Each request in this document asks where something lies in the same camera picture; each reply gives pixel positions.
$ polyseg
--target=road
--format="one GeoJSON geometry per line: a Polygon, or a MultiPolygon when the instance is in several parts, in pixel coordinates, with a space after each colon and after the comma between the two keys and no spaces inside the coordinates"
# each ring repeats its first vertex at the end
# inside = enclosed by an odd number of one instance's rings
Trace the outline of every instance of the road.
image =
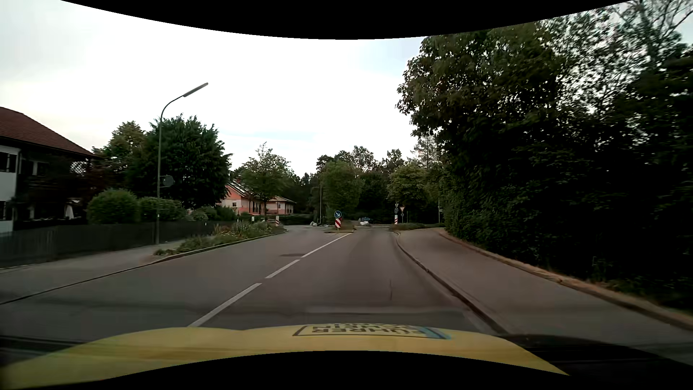
{"type": "Polygon", "coordinates": [[[128,332],[405,323],[491,332],[387,229],[282,235],[151,264],[0,305],[4,364],[128,332]]]}

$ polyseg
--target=metal fence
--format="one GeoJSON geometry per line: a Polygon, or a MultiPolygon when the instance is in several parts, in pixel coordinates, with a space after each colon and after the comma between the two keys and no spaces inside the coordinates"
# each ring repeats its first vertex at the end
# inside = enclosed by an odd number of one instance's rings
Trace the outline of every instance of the metal fence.
{"type": "MultiPolygon", "coordinates": [[[[235,222],[176,221],[161,222],[160,242],[175,241],[196,235],[210,235],[214,227],[235,222]]],[[[0,235],[0,268],[120,251],[137,246],[154,245],[155,224],[124,223],[112,225],[61,225],[18,230],[0,235]]]]}

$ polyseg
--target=yellow car hood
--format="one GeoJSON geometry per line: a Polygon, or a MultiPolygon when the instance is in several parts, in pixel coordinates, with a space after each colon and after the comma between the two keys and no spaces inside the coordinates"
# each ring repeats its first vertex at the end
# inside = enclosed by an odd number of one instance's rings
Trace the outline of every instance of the yellow car hood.
{"type": "Polygon", "coordinates": [[[397,324],[329,323],[251,330],[165,328],[121,334],[0,368],[7,389],[104,380],[226,357],[320,350],[428,353],[565,374],[487,334],[397,324]]]}

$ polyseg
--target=lamp post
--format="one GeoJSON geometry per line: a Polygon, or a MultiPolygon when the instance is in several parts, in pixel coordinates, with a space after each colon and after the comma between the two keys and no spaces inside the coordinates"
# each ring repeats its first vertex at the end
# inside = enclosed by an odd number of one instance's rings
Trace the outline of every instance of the lamp post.
{"type": "MultiPolygon", "coordinates": [[[[168,104],[173,103],[174,101],[182,98],[182,97],[188,97],[195,92],[201,90],[202,88],[206,87],[209,83],[202,84],[201,86],[194,88],[192,90],[189,90],[188,92],[184,93],[183,95],[173,99],[172,101],[169,101],[168,104]]],[[[156,238],[156,244],[159,245],[159,212],[161,209],[161,121],[164,120],[164,110],[166,107],[168,107],[168,104],[164,106],[164,109],[161,110],[161,115],[159,116],[159,125],[157,127],[157,132],[159,132],[159,158],[157,159],[157,238],[156,238]]]]}

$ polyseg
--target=pink house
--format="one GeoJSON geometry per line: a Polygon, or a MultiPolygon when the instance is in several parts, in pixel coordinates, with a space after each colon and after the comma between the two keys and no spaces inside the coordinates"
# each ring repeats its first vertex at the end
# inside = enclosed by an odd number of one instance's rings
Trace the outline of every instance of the pink house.
{"type": "MultiPolygon", "coordinates": [[[[264,203],[255,199],[250,190],[240,183],[240,178],[226,185],[227,195],[221,201],[221,205],[231,207],[236,214],[247,212],[251,215],[263,215],[264,203]]],[[[296,203],[281,196],[275,196],[267,201],[266,214],[287,215],[293,214],[296,203]]]]}

